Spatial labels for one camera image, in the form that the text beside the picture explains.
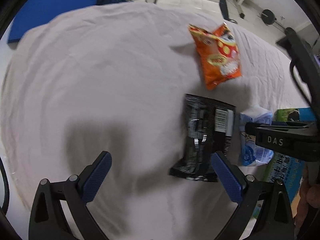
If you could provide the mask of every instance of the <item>chip bag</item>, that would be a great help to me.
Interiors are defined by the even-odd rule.
[[[212,33],[194,25],[188,28],[201,57],[207,89],[241,76],[239,49],[225,23]]]

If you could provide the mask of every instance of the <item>metal screw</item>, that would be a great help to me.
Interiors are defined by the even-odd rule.
[[[69,180],[70,181],[76,181],[78,179],[78,176],[77,175],[71,175],[70,177],[69,177]]]
[[[283,185],[283,181],[281,179],[276,180],[279,185]]]
[[[47,184],[48,180],[47,179],[41,179],[40,184],[45,185]]]
[[[255,177],[251,174],[245,176],[247,178],[248,181],[254,181],[255,180]]]

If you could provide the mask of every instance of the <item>black snack bag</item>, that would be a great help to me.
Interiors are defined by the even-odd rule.
[[[184,120],[187,138],[183,158],[172,168],[172,176],[217,182],[211,166],[211,154],[227,154],[234,123],[236,107],[210,98],[186,94]]]

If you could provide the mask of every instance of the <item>wrinkled fabric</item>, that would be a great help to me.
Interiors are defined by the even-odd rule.
[[[2,140],[24,205],[31,208],[41,179],[66,180],[106,150],[113,164],[88,208],[110,239],[214,239],[236,206],[222,185],[168,175],[183,156],[184,94],[238,113],[254,104],[272,112],[306,106],[290,60],[232,23],[243,76],[208,91],[188,24],[221,23],[181,8],[121,3],[71,11],[26,33],[1,101]],[[233,163],[238,131],[236,122]]]

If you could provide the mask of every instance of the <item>finger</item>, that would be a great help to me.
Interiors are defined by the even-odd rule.
[[[305,165],[305,167],[304,167],[304,169],[303,169],[303,171],[302,171],[302,178],[303,179],[308,179],[308,166],[307,165]]]
[[[298,207],[297,207],[297,215],[295,217],[296,228],[300,229],[307,214],[308,214],[308,202],[305,199],[300,199]]]
[[[308,190],[306,200],[312,207],[320,208],[320,184],[315,184]]]
[[[308,190],[310,188],[309,182],[307,179],[304,179],[303,182],[301,183],[300,189],[299,189],[299,194],[300,198],[305,200],[307,197]]]

